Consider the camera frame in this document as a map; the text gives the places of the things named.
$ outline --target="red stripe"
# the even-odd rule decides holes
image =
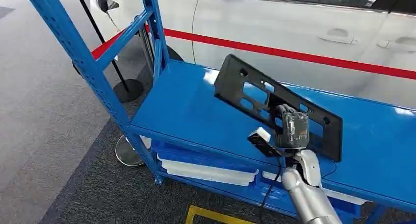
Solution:
[[[201,42],[201,43],[206,43],[206,44],[213,44],[213,45],[239,49],[239,50],[253,51],[253,52],[263,53],[263,54],[272,55],[272,56],[280,56],[280,57],[301,60],[301,61],[308,61],[308,62],[324,64],[324,65],[329,65],[329,66],[336,66],[336,67],[346,68],[350,70],[364,71],[364,72],[370,72],[370,73],[381,74],[381,75],[389,75],[389,76],[400,77],[400,78],[416,79],[415,71],[409,71],[409,70],[403,70],[403,69],[397,69],[397,68],[379,66],[379,65],[372,65],[372,64],[355,62],[355,61],[341,60],[341,59],[312,55],[312,54],[301,53],[301,52],[296,52],[296,51],[275,49],[275,48],[264,47],[260,45],[247,44],[247,43],[231,41],[231,40],[226,40],[226,39],[213,38],[213,37],[208,37],[208,36],[199,35],[199,34],[191,34],[188,32],[182,32],[182,31],[177,31],[173,29],[165,28],[163,30],[166,36],[180,38],[180,39],[186,39],[186,40],[191,40],[191,41],[196,41],[196,42]],[[118,37],[120,33],[114,36],[111,40]]]
[[[105,51],[107,51],[107,49],[114,43],[114,41],[116,41],[116,39],[118,38],[118,36],[120,36],[123,33],[124,30],[120,31],[118,34],[114,35],[111,39],[109,39],[107,42],[101,44],[100,46],[98,46],[98,48],[94,49],[91,54],[94,57],[94,59],[98,59],[100,58]]]

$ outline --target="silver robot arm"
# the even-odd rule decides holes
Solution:
[[[298,169],[294,167],[285,168],[282,173],[282,183],[289,193],[302,223],[342,223],[328,197],[319,187],[321,174],[315,153],[304,149],[296,153],[295,159],[299,161],[296,166],[302,167],[303,174],[300,174]]]
[[[287,104],[279,105],[283,133],[276,136],[275,144],[263,128],[252,132],[248,138],[257,146],[268,145],[269,150],[286,158],[282,173],[283,187],[287,190],[304,224],[341,224],[337,213],[321,187],[321,173],[316,154],[306,149],[309,143],[308,115]]]

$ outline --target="yellow floor marking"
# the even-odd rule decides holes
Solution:
[[[194,205],[189,206],[188,216],[186,217],[185,224],[192,224],[194,220],[194,216],[199,215],[203,216],[212,220],[216,220],[226,224],[254,224],[248,221],[244,221],[238,218],[233,218],[221,213],[209,211]]]

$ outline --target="car door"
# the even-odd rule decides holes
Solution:
[[[363,55],[365,62],[395,68],[392,71],[401,73],[400,77],[376,75],[359,96],[416,109],[415,1],[398,0],[395,3],[377,37]]]
[[[277,81],[355,96],[372,74],[333,65],[359,61],[377,36],[388,12],[375,2],[198,0],[195,62],[219,69],[233,53]]]

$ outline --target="car door handle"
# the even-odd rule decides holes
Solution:
[[[357,40],[348,33],[345,29],[333,28],[326,32],[326,34],[319,35],[318,38],[342,44],[356,44]]]
[[[408,52],[416,52],[416,38],[414,37],[400,37],[393,40],[380,40],[377,46],[384,49],[401,50]]]

